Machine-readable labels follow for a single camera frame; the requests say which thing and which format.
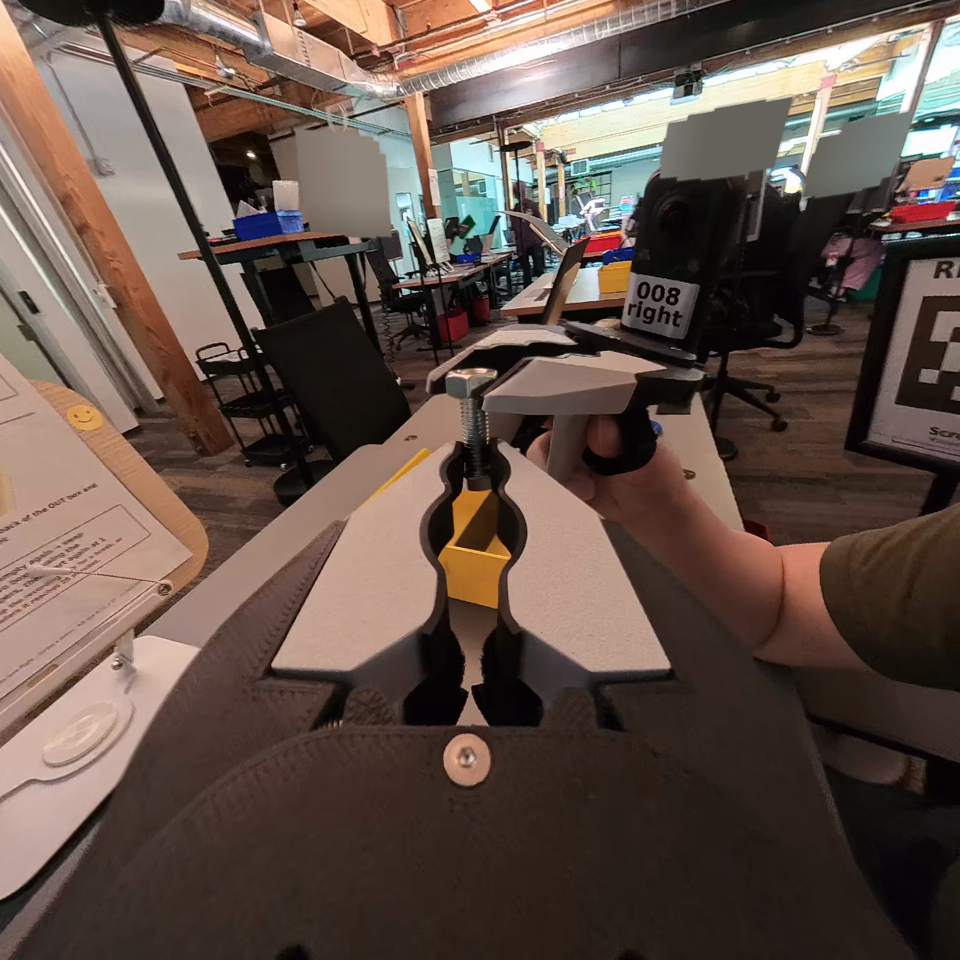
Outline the wooden sign board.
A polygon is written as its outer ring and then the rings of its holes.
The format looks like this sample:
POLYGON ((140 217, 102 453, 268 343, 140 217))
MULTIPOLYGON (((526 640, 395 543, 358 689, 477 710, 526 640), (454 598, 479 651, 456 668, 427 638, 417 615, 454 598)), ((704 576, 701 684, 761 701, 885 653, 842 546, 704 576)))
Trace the wooden sign board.
POLYGON ((189 551, 189 557, 167 576, 172 590, 161 605, 173 602, 205 566, 210 551, 206 528, 108 419, 95 429, 73 430, 126 490, 189 551))

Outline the black framed marker sign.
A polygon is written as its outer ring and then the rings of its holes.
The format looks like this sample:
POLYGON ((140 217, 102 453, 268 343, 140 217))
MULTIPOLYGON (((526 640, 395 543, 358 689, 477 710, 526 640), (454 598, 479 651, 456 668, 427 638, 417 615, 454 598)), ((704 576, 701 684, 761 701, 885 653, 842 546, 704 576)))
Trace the black framed marker sign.
POLYGON ((958 473, 958 234, 887 246, 845 450, 958 473))

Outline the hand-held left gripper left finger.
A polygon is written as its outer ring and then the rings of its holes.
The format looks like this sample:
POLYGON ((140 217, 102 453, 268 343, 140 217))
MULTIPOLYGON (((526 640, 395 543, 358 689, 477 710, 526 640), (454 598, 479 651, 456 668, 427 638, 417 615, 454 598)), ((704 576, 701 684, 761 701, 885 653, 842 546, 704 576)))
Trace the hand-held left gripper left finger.
POLYGON ((409 724, 455 724, 460 644, 439 555, 459 494, 460 444, 451 441, 354 510, 272 672, 374 689, 409 724))

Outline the person's right hand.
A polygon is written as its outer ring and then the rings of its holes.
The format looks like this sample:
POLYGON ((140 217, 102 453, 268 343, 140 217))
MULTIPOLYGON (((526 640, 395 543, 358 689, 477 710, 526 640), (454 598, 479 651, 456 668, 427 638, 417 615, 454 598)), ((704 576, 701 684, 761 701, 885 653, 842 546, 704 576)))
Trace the person's right hand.
MULTIPOLYGON (((553 431, 534 439, 526 456, 546 472, 553 431)), ((585 428, 586 449, 602 459, 614 459, 621 452, 621 434, 611 415, 592 416, 585 428)), ((680 462, 657 441, 654 453, 641 468, 628 473, 604 476, 581 460, 563 484, 606 520, 619 522, 634 533, 652 530, 657 514, 684 506, 690 499, 689 481, 680 462)))

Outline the person's right forearm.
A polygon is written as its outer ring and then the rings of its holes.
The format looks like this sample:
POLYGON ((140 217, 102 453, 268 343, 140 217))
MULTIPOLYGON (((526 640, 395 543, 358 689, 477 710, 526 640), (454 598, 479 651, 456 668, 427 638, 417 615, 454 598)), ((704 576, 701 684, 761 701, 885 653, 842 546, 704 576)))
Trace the person's right forearm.
POLYGON ((858 669, 821 585, 826 543, 774 546, 723 523, 675 467, 656 485, 650 549, 757 658, 858 669))

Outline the row of office desks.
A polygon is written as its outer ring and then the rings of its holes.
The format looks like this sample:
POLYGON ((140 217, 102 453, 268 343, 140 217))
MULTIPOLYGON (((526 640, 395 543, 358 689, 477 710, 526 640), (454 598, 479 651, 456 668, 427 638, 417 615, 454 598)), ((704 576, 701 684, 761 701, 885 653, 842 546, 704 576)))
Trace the row of office desks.
POLYGON ((426 310, 426 324, 430 349, 437 354, 439 350, 452 351, 455 341, 451 339, 449 324, 450 297, 461 297, 465 303, 470 300, 472 288, 479 285, 486 292, 490 312, 498 311, 504 298, 498 282, 506 282, 505 292, 514 293, 512 265, 516 251, 507 246, 476 262, 466 264, 446 264, 442 267, 429 267, 405 279, 390 284, 390 291, 406 294, 409 291, 422 294, 426 310))

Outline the wooden standing desk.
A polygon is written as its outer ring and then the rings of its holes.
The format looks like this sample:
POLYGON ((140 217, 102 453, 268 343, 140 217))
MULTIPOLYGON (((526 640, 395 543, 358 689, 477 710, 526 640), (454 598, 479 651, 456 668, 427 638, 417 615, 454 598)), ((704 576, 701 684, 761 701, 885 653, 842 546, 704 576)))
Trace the wooden standing desk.
POLYGON ((242 267, 243 276, 247 279, 246 283, 254 304, 262 320, 269 323, 275 320, 275 315, 256 269, 258 261, 280 258, 284 264, 290 266, 297 263, 310 264, 316 261, 343 258, 349 271, 356 304, 366 335, 378 354, 383 354, 378 330, 366 294, 366 282, 361 276, 359 261, 360 255, 366 256, 378 252, 376 238, 353 241, 345 235, 301 231, 249 241, 233 240, 228 242, 221 240, 214 242, 211 250, 220 265, 240 265, 242 267))

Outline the printed instruction sheet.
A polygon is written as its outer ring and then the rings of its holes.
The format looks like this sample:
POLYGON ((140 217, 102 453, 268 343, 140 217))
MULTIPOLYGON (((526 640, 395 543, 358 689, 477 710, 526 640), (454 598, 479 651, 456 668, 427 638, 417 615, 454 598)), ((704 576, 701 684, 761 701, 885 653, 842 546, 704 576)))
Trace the printed instruction sheet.
POLYGON ((162 606, 189 557, 74 432, 75 404, 94 407, 2 358, 2 737, 162 606))

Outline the blue plastic bin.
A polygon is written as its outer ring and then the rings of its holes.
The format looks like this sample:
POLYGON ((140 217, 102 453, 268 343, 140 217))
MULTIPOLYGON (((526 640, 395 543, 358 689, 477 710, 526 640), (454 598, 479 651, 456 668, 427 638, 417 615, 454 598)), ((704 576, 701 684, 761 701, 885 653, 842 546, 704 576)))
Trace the blue plastic bin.
POLYGON ((304 216, 300 210, 255 212, 233 219, 234 235, 241 242, 300 234, 304 230, 304 216))

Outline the yellow divided plastic bin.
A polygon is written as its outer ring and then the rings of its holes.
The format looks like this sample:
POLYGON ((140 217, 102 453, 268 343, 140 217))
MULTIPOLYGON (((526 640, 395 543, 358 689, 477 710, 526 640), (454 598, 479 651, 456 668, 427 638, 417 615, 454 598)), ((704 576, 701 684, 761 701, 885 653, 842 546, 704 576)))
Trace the yellow divided plastic bin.
POLYGON ((455 499, 453 534, 439 555, 450 598, 497 608, 499 577, 511 558, 498 535, 498 518, 492 490, 465 489, 455 499))

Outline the wooden support post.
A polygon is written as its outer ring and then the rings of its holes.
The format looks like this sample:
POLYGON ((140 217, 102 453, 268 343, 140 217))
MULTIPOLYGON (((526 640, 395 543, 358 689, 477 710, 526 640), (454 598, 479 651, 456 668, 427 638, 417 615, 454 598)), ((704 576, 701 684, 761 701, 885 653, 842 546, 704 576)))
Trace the wooden support post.
POLYGON ((234 446, 119 223, 97 186, 18 27, 1 11, 2 107, 116 304, 120 324, 201 457, 234 446))

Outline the silver ventilation duct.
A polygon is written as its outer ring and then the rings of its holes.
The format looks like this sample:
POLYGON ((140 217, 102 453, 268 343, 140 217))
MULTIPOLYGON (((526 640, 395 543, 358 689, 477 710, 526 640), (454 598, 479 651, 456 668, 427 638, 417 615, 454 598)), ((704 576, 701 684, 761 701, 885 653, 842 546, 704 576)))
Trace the silver ventilation duct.
POLYGON ((225 42, 238 48, 249 64, 313 90, 395 101, 533 65, 581 46, 675 20, 684 13, 681 2, 633 2, 585 24, 407 78, 366 70, 329 43, 267 13, 245 19, 213 2, 168 1, 157 24, 225 42))

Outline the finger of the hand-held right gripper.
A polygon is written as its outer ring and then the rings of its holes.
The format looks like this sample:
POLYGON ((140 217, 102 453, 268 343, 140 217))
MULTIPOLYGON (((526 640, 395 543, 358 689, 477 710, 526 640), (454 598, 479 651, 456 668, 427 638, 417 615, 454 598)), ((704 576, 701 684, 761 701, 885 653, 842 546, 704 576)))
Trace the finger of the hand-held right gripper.
POLYGON ((666 366, 629 354, 534 356, 516 364, 483 395, 488 414, 614 415, 623 413, 643 378, 666 366))
POLYGON ((447 375, 467 368, 489 368, 497 378, 507 374, 522 359, 532 356, 557 357, 578 354, 579 344, 559 326, 512 326, 498 329, 468 345, 431 370, 426 393, 447 393, 447 375))

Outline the grey work table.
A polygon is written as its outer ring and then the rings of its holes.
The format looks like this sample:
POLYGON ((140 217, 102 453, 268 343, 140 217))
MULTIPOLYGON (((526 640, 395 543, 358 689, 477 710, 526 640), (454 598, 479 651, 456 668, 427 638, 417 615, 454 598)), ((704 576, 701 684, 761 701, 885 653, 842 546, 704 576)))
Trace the grey work table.
MULTIPOLYGON (((580 269, 577 272, 563 315, 584 311, 598 318, 621 315, 626 293, 602 291, 599 273, 597 269, 580 269)), ((555 273, 551 271, 532 280, 531 284, 499 308, 499 318, 520 323, 542 322, 546 318, 546 303, 554 277, 555 273)))

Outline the steel hex bolt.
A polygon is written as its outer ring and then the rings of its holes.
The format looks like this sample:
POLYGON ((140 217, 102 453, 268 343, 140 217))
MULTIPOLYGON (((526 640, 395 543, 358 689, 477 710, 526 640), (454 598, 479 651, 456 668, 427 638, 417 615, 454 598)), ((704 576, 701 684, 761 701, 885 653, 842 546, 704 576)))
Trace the steel hex bolt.
POLYGON ((481 396, 461 400, 463 482, 475 493, 491 489, 491 443, 488 414, 481 396))

